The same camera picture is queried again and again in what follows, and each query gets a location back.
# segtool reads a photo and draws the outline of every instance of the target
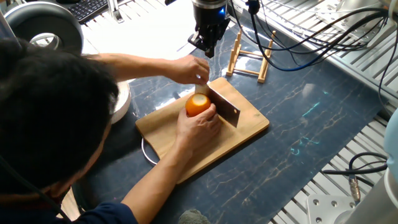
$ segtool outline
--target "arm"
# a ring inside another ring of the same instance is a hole
[[[126,204],[140,224],[152,221],[179,180],[189,159],[220,130],[221,121],[212,105],[209,109],[188,118],[181,110],[177,122],[174,146],[159,163],[126,195]]]
[[[163,75],[178,83],[204,84],[208,81],[210,70],[205,59],[192,55],[177,60],[144,58],[126,54],[98,54],[90,57],[112,66],[118,82]]]

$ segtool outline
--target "black cable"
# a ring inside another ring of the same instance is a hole
[[[364,36],[368,35],[374,28],[376,28],[381,22],[383,22],[383,21],[385,21],[385,20],[386,20],[386,19],[381,19],[381,20],[380,20],[378,23],[376,23],[371,29],[369,29],[365,34],[363,34],[363,35],[362,35],[361,37],[359,37],[358,39],[354,40],[351,44],[354,44],[355,42],[357,42],[357,41],[359,41],[360,39],[362,39]],[[362,49],[362,48],[364,48],[366,45],[357,45],[357,46],[359,46],[359,48],[358,48],[358,49],[355,49],[355,50]],[[338,52],[341,52],[341,50],[336,50],[336,51],[334,51],[332,54],[329,54],[328,56],[324,57],[323,59],[321,59],[321,60],[319,60],[319,61],[313,63],[312,66],[314,66],[314,65],[316,65],[316,64],[319,64],[319,63],[323,62],[323,61],[326,60],[328,57],[330,57],[330,56],[332,56],[332,55],[334,55],[335,53],[338,53]]]
[[[378,89],[378,91],[377,91],[377,93],[378,93],[378,95],[379,95],[379,100],[380,100],[381,105],[383,106],[383,108],[385,109],[385,111],[386,111],[390,116],[392,116],[392,114],[390,114],[390,111],[387,110],[386,106],[384,105],[383,101],[381,100],[381,85],[382,85],[382,83],[383,83],[384,76],[386,76],[387,70],[388,70],[388,68],[389,68],[390,65],[391,65],[392,59],[394,59],[394,55],[396,54],[397,44],[398,44],[398,29],[396,30],[396,44],[394,45],[394,50],[392,50],[392,54],[391,54],[390,60],[388,61],[387,66],[386,66],[386,69],[384,69],[383,75],[381,76],[380,83],[379,83],[379,89]]]
[[[371,186],[371,187],[374,187],[374,184],[372,184],[372,182],[366,180],[365,178],[356,177],[356,179],[362,181],[364,184],[367,184],[367,185],[369,185],[369,186]]]
[[[365,170],[346,170],[346,171],[340,171],[340,170],[324,170],[322,171],[324,174],[331,174],[331,175],[358,175],[358,174],[372,174],[375,172],[380,172],[384,171],[387,169],[387,165],[379,166],[376,168],[370,168],[370,169],[365,169]]]
[[[257,17],[257,21],[260,23],[261,29],[264,31],[264,33],[266,34],[266,36],[268,36],[268,38],[270,38],[270,40],[273,40],[277,45],[280,45],[280,46],[286,48],[286,46],[282,43],[282,41],[278,38],[278,36],[276,36],[276,34],[275,34],[275,38],[276,38],[278,41],[276,41],[276,40],[274,40],[274,39],[272,38],[272,31],[271,31],[271,28],[268,26],[267,18],[266,18],[266,24],[267,24],[268,30],[271,32],[271,35],[268,34],[268,32],[265,30],[265,28],[263,28],[263,26],[262,26],[261,22],[259,21],[259,18],[258,18],[258,17]],[[294,58],[294,55],[293,55],[292,50],[287,50],[287,51],[290,53],[290,56],[292,57],[294,64],[296,64],[297,66],[301,66],[301,65],[299,65],[299,64],[297,63],[296,59]]]
[[[232,3],[232,7],[233,7],[233,12],[234,12],[234,14],[235,14],[235,17],[237,18],[237,16],[236,16],[236,11],[235,11],[235,8],[234,8],[234,4],[233,4],[233,2],[231,2],[231,3]],[[339,21],[342,21],[343,19],[346,19],[346,18],[349,17],[349,16],[352,16],[352,15],[357,14],[357,13],[369,12],[369,11],[376,11],[376,12],[383,13],[383,16],[384,16],[384,17],[387,17],[387,14],[388,14],[388,11],[387,11],[386,9],[381,9],[381,8],[365,8],[365,9],[358,9],[358,10],[356,10],[356,11],[353,11],[353,12],[351,12],[351,13],[346,14],[345,16],[343,16],[343,17],[341,17],[341,18],[335,20],[334,22],[331,22],[331,23],[327,24],[324,28],[322,28],[322,29],[316,31],[314,34],[312,34],[311,36],[309,36],[309,37],[303,39],[302,41],[300,41],[300,42],[297,43],[297,44],[294,44],[294,45],[292,45],[292,46],[290,46],[290,47],[286,47],[286,48],[284,48],[284,49],[271,49],[271,50],[276,50],[276,51],[278,51],[278,50],[290,50],[290,49],[292,49],[292,48],[294,48],[294,47],[297,47],[297,46],[301,45],[302,43],[304,43],[304,42],[310,40],[311,38],[314,38],[316,35],[320,34],[322,31],[331,28],[332,25],[336,24],[336,23],[339,22]],[[244,34],[247,38],[251,39],[245,32],[243,32],[243,34]],[[311,50],[311,51],[309,51],[309,52],[293,52],[293,51],[292,51],[292,53],[295,53],[295,54],[310,54],[310,53],[317,52],[317,51],[319,51],[319,50],[321,50],[321,49],[324,49],[324,48],[328,47],[329,45],[333,45],[333,47],[334,47],[334,46],[336,46],[336,45],[339,44],[338,42],[329,43],[328,45],[324,45],[324,46],[322,46],[322,47],[320,47],[320,48],[318,48],[318,49]],[[260,46],[261,46],[262,48],[264,48],[264,49],[270,49],[270,48],[268,48],[268,47],[262,46],[261,44],[258,43],[258,41],[257,41],[257,44],[260,45]]]
[[[57,205],[53,200],[51,200],[48,196],[46,196],[40,189],[32,185],[29,181],[27,181],[25,178],[21,177],[21,175],[18,174],[17,171],[15,171],[7,161],[4,160],[2,156],[0,156],[0,165],[3,166],[3,168],[10,173],[16,180],[18,180],[21,184],[25,185],[28,189],[31,189],[33,192],[37,193],[43,200],[45,200],[47,203],[51,205],[57,212],[61,214],[63,219],[69,223],[72,224],[72,221],[68,218],[67,214],[62,211],[59,205]]]
[[[352,170],[360,170],[360,169],[362,169],[362,168],[364,168],[364,167],[367,167],[367,166],[369,166],[369,165],[372,165],[372,164],[386,163],[386,162],[387,162],[387,161],[374,161],[374,162],[367,163],[367,164],[365,164],[365,165],[363,165],[363,166],[361,166],[361,167],[359,167],[359,168],[355,168],[355,169],[352,169]]]
[[[387,156],[385,156],[385,155],[383,155],[383,154],[380,154],[380,153],[376,153],[376,152],[361,152],[361,153],[355,155],[355,156],[349,161],[348,170],[353,170],[353,164],[354,164],[355,160],[358,159],[358,158],[360,158],[360,157],[362,157],[362,156],[376,156],[376,157],[380,157],[380,158],[382,158],[382,159],[384,159],[384,160],[387,160],[387,159],[388,159]]]
[[[387,16],[387,11],[386,11],[386,10],[381,11],[381,12],[377,12],[377,13],[374,13],[374,14],[371,14],[371,15],[369,15],[369,16],[366,16],[365,18],[361,19],[360,21],[358,21],[357,23],[355,23],[353,26],[351,26],[350,28],[348,28],[347,31],[344,32],[344,34],[342,34],[342,35],[339,36],[336,40],[334,40],[334,41],[332,42],[331,45],[329,45],[322,53],[320,53],[320,54],[319,54],[317,57],[315,57],[312,61],[310,61],[309,63],[307,63],[307,64],[305,64],[305,65],[302,65],[302,66],[300,66],[300,67],[297,67],[297,68],[279,68],[279,67],[276,66],[272,61],[269,60],[269,58],[265,55],[264,50],[263,50],[262,47],[261,47],[261,42],[260,42],[260,39],[259,39],[257,27],[256,27],[256,21],[255,21],[255,19],[254,19],[254,15],[253,15],[253,14],[251,14],[251,20],[252,20],[252,24],[253,24],[254,34],[256,35],[256,40],[257,40],[257,43],[258,43],[258,46],[259,46],[259,50],[261,51],[261,54],[263,55],[263,57],[268,61],[269,64],[271,64],[271,65],[272,65],[273,67],[275,67],[276,69],[281,70],[281,71],[285,71],[285,72],[293,72],[293,71],[301,70],[301,69],[303,69],[303,68],[306,68],[306,67],[308,67],[308,66],[311,66],[311,64],[313,64],[314,62],[316,62],[318,59],[322,58],[329,50],[331,50],[338,42],[340,42],[342,39],[344,39],[350,32],[354,31],[355,29],[357,29],[357,28],[363,26],[364,24],[366,24],[366,23],[368,23],[368,22],[370,22],[370,21],[372,21],[372,20],[374,20],[374,19],[377,19],[377,18],[380,18],[380,17],[386,17],[386,16]]]
[[[270,29],[270,27],[269,27],[269,25],[268,25],[268,22],[267,22],[267,15],[266,15],[266,10],[265,10],[265,7],[264,7],[264,5],[262,5],[262,10],[263,10],[263,14],[264,14],[264,21],[266,22],[266,25],[267,25],[267,27],[268,27],[268,29]],[[291,33],[293,33],[293,34],[296,34],[296,32],[294,31],[294,30],[292,30],[292,29],[288,29],[288,30],[290,30],[291,31]],[[317,45],[317,46],[323,46],[322,44],[319,44],[319,43],[317,43],[317,42],[322,42],[322,43],[324,43],[324,44],[330,44],[329,42],[327,42],[327,41],[324,41],[324,40],[321,40],[321,39],[317,39],[317,38],[315,38],[315,37],[313,37],[312,39],[314,39],[315,40],[315,42],[314,41],[311,41],[311,40],[308,40],[310,43],[312,43],[312,44],[314,44],[314,45]],[[339,46],[341,46],[341,47],[344,47],[343,49],[345,49],[345,48],[347,48],[347,47],[351,47],[352,46],[352,43],[351,44],[349,44],[349,45],[345,45],[345,44],[337,44],[337,45],[339,45]]]

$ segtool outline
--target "metal ring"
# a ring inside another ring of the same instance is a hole
[[[146,152],[145,152],[145,149],[144,149],[144,138],[142,138],[142,141],[141,141],[141,149],[142,149],[142,153],[144,153],[145,158],[146,158],[150,163],[152,163],[153,165],[157,165],[157,163],[154,162],[152,159],[150,159],[149,156],[148,156],[148,155],[146,154]]]

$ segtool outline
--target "cleaver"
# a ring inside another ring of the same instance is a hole
[[[226,98],[211,89],[207,84],[195,85],[195,93],[202,93],[206,95],[210,101],[216,105],[217,113],[229,124],[232,124],[235,128],[237,127],[241,111]]]

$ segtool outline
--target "wooden stand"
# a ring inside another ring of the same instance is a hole
[[[275,37],[275,33],[276,33],[276,31],[272,32],[272,39]],[[253,75],[258,75],[257,82],[264,83],[264,81],[266,80],[266,74],[267,74],[267,70],[268,70],[268,62],[263,57],[262,54],[241,50],[241,47],[242,47],[242,45],[241,45],[241,36],[242,36],[242,29],[238,32],[238,35],[236,36],[234,48],[231,50],[231,58],[229,59],[228,70],[226,72],[226,75],[227,76],[232,76],[234,71],[250,73],[250,74],[253,74]],[[268,48],[272,47],[272,44],[273,44],[272,39],[269,41]],[[267,49],[265,51],[265,53],[266,53],[266,56],[268,58],[271,57],[271,50]],[[245,70],[245,69],[235,68],[235,64],[236,64],[236,61],[238,59],[239,54],[256,55],[256,56],[262,57],[262,63],[261,63],[260,72],[254,72],[254,71],[249,71],[249,70]]]

